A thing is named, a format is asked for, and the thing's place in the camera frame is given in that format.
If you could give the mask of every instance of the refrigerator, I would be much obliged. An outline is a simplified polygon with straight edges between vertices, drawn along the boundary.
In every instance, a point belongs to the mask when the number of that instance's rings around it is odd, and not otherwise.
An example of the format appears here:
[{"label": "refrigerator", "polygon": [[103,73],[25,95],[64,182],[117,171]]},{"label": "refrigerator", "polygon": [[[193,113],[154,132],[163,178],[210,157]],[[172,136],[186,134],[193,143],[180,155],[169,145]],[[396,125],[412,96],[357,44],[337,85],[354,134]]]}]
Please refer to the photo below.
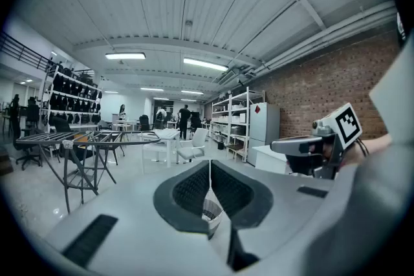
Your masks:
[{"label": "refrigerator", "polygon": [[256,166],[257,151],[253,147],[270,145],[279,139],[280,108],[268,103],[250,106],[250,131],[247,162]]}]

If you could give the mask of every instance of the glossy white floor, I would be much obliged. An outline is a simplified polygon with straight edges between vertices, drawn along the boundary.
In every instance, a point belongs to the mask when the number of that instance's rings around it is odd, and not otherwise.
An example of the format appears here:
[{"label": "glossy white floor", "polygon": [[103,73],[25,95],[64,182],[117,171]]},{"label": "glossy white floor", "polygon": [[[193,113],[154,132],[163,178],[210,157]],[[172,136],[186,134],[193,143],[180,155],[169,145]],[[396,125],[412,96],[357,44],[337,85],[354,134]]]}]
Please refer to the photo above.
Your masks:
[{"label": "glossy white floor", "polygon": [[[10,204],[16,211],[22,223],[31,231],[44,237],[63,217],[67,215],[65,204],[65,195],[63,186],[54,176],[49,166],[43,161],[43,167],[38,167],[35,163],[29,163],[24,171],[21,170],[21,164],[16,165],[14,160],[21,156],[12,144],[6,144],[14,172],[0,177],[1,188],[8,196]],[[99,193],[111,189],[114,185],[122,185],[122,182],[130,180],[134,176],[144,176],[148,173],[162,171],[167,168],[165,161],[154,162],[155,152],[144,152],[144,173],[140,166],[140,150],[138,146],[128,146],[125,156],[122,156],[120,149],[117,149],[118,165],[115,163],[112,152],[109,152],[108,168],[114,176],[117,184],[114,184],[107,173],[103,174],[99,184]],[[206,158],[225,160],[226,151],[217,149],[217,143],[212,139],[206,142]],[[160,159],[165,159],[165,154],[160,154]],[[58,163],[56,157],[49,158],[52,166],[57,170],[60,176],[63,175],[63,160]],[[91,165],[93,158],[87,159],[87,164]],[[237,163],[243,164],[240,157]],[[76,166],[68,163],[69,171],[75,170]],[[85,191],[85,203],[95,197],[92,191]],[[80,206],[80,191],[77,189],[69,190],[69,203],[71,211]]]}]

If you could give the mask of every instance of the folding metal rack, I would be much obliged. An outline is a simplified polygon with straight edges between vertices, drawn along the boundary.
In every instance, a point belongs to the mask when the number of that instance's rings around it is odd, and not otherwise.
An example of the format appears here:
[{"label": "folding metal rack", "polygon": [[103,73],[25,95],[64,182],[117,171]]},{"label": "folding metal rack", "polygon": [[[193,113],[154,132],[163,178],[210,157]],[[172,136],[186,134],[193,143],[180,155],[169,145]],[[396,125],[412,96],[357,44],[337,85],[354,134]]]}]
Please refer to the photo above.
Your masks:
[{"label": "folding metal rack", "polygon": [[[136,134],[139,140],[128,140],[123,141],[122,137],[127,134]],[[58,180],[62,183],[65,188],[65,200],[68,213],[71,212],[69,207],[69,196],[68,190],[79,189],[81,190],[81,198],[83,204],[83,190],[92,190],[95,195],[98,195],[98,184],[104,174],[104,171],[107,171],[108,175],[111,177],[111,180],[116,183],[111,172],[107,168],[107,157],[108,157],[108,148],[117,147],[121,145],[145,145],[149,143],[157,143],[160,141],[158,135],[153,131],[73,131],[69,133],[41,133],[34,134],[32,136],[27,136],[19,138],[16,140],[16,143],[23,144],[33,144],[39,145],[40,153],[43,155],[50,169]],[[65,163],[63,166],[63,178],[59,176],[55,168],[50,164],[48,158],[45,155],[45,152],[42,147],[60,144],[65,150]],[[85,167],[85,160],[87,156],[87,148],[92,146],[92,149],[95,148],[95,160],[94,167]],[[74,148],[84,147],[85,151],[83,152],[83,162],[81,163],[79,158],[76,156]],[[100,149],[105,151],[105,160],[100,154]],[[67,173],[67,162],[71,160],[76,164],[77,170]],[[103,166],[98,167],[98,159],[101,160]],[[98,179],[98,170],[102,170],[102,173]],[[77,184],[73,184],[73,181],[76,175],[80,174],[80,180]]]}]

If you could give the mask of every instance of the white chair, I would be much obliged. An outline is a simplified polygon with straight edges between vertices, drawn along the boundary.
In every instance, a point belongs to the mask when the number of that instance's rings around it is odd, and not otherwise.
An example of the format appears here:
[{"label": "white chair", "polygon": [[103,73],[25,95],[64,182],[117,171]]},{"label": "white chair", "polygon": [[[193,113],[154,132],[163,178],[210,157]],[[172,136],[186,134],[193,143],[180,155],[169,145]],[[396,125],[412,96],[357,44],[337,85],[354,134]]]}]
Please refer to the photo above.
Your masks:
[{"label": "white chair", "polygon": [[208,134],[207,129],[197,128],[193,136],[193,140],[182,140],[180,149],[177,154],[184,160],[196,159],[204,156],[205,141]]}]

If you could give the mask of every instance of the basket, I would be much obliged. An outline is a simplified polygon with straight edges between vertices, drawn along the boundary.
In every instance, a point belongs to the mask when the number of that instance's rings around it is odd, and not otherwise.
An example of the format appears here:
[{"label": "basket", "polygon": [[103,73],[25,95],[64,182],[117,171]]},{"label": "basket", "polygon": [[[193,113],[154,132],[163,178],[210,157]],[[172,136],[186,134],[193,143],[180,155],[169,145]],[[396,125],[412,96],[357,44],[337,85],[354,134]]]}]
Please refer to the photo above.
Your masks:
[{"label": "basket", "polygon": [[208,222],[208,239],[214,236],[215,231],[220,225],[222,216],[223,208],[213,190],[210,189],[204,199],[201,216],[203,220]]}]

